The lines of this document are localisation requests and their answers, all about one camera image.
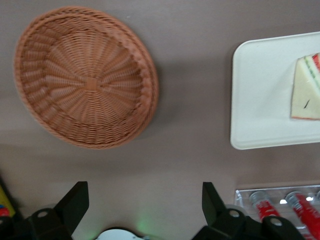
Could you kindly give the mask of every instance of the white round object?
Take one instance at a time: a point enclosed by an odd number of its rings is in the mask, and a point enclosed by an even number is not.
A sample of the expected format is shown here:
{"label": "white round object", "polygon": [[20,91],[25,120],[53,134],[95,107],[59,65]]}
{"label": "white round object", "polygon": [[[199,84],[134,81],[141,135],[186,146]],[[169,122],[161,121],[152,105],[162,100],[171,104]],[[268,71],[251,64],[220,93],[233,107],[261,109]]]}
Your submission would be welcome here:
{"label": "white round object", "polygon": [[123,229],[110,229],[101,233],[96,240],[144,240]]}

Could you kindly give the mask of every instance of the round basket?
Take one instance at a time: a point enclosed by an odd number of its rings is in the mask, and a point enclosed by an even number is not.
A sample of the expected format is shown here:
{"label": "round basket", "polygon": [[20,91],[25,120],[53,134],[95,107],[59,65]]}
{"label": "round basket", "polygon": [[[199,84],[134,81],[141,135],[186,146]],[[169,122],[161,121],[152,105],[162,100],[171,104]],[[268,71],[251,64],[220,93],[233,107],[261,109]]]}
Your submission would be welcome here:
{"label": "round basket", "polygon": [[85,7],[36,18],[20,37],[14,73],[36,120],[80,147],[127,143],[157,106],[158,78],[145,46],[119,20]]}

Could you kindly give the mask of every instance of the metal cap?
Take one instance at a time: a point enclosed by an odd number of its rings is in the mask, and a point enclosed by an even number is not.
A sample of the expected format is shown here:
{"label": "metal cap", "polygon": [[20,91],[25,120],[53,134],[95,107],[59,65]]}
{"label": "metal cap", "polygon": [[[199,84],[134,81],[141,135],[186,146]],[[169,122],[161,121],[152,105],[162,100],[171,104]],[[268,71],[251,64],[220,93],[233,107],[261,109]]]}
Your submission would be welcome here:
{"label": "metal cap", "polygon": [[256,202],[258,201],[261,201],[261,200],[268,200],[269,199],[269,196],[268,194],[261,190],[261,191],[255,191],[254,193],[251,194],[249,200],[252,204],[255,204]]}
{"label": "metal cap", "polygon": [[299,200],[297,199],[296,194],[302,194],[302,192],[301,191],[292,191],[292,192],[288,193],[284,198],[286,200],[286,202],[291,207],[293,207],[299,203]]}

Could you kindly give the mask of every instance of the clear plastic container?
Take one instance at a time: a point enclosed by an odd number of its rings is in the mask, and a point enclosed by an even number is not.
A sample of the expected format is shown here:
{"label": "clear plastic container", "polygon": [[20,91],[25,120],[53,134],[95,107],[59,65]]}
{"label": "clear plastic container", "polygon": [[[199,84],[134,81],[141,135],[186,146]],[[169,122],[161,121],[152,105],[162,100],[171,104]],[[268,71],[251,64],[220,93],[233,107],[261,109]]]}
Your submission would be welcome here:
{"label": "clear plastic container", "polygon": [[283,218],[288,219],[295,225],[295,227],[303,235],[309,235],[307,227],[299,220],[296,213],[288,205],[285,196],[293,191],[300,191],[306,196],[306,200],[320,211],[320,185],[305,185],[305,186],[290,186],[290,187],[271,187],[271,188],[257,188],[257,189],[244,189],[236,190],[234,204],[244,208],[248,215],[254,220],[260,222],[258,210],[252,205],[250,196],[257,191],[265,191]]}

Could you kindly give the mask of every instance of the yellow object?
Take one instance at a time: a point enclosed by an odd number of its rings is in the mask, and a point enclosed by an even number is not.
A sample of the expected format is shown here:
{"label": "yellow object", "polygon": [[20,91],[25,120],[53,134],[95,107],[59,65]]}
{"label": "yellow object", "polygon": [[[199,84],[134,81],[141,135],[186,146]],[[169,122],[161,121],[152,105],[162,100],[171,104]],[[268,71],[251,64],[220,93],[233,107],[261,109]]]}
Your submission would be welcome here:
{"label": "yellow object", "polygon": [[3,205],[5,208],[9,210],[10,217],[13,217],[16,214],[14,207],[11,205],[7,195],[5,194],[5,191],[1,186],[0,186],[0,205]]}

